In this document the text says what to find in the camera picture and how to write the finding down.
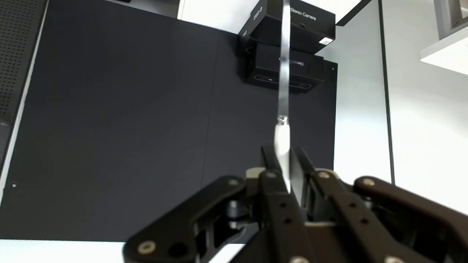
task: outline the black device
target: black device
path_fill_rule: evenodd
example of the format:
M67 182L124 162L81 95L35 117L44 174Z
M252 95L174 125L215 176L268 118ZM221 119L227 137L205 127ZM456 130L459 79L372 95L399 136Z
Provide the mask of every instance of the black device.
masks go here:
M468 216L374 176L348 185L291 155L293 194L272 147L266 171L224 176L127 239L127 263L208 261L224 244L234 263L467 263Z
M246 82L278 89L279 46L250 41L241 48L244 52ZM290 55L291 92L309 92L325 82L329 67L325 64L323 57L293 49Z
M240 38L279 46L281 14L281 0L260 0L240 29ZM316 54L335 39L335 27L334 13L291 0L291 49Z

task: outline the black box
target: black box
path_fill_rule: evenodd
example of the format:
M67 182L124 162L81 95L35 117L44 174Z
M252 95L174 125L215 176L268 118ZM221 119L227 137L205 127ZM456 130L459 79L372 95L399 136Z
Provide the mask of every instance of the black box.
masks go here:
M240 39L279 45L281 17L282 0L259 0L238 32ZM334 13L291 0L291 49L316 54L335 39L335 27Z
M278 89L279 46L256 44L246 55L246 82L257 86ZM309 92L326 79L323 57L291 51L290 90Z

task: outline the white wall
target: white wall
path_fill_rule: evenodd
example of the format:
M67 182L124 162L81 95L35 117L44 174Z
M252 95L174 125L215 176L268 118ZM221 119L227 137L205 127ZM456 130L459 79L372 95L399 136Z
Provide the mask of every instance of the white wall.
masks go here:
M259 0L180 0L177 17L238 33Z
M322 52L338 63L335 171L391 181L377 0L372 0Z
M468 213L468 76L420 61L433 0L383 0L396 184Z
M2 263L123 263L123 242L0 239Z

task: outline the screw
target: screw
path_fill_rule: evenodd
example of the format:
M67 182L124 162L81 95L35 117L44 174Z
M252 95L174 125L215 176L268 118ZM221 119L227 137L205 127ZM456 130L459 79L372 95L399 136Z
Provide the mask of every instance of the screw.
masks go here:
M266 172L266 176L268 178L277 178L277 174L275 172Z
M372 179L372 178L364 178L364 179L363 179L363 184L364 184L364 185L376 185L374 179Z
M154 251L157 251L157 242L152 239L143 241L138 245L139 254L151 254Z
M290 263L309 263L309 260L306 258L306 257L293 257L291 260L290 260Z
M389 257L385 257L385 263L405 263L405 261L399 257L389 255Z
M328 172L319 172L320 178L331 178L331 175Z
M231 179L228 181L228 184L230 184L230 185L238 185L238 179L231 178Z
M287 115L278 115L278 124L288 124Z

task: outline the black background panel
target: black background panel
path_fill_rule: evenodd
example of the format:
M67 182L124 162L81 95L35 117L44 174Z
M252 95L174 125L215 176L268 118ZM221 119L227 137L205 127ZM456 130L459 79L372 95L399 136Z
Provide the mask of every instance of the black background panel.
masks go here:
M124 239L260 165L277 92L243 83L234 45L108 1L51 0L0 236ZM335 80L291 99L294 143L319 166L332 165Z
M0 0L0 166L3 165L45 0Z

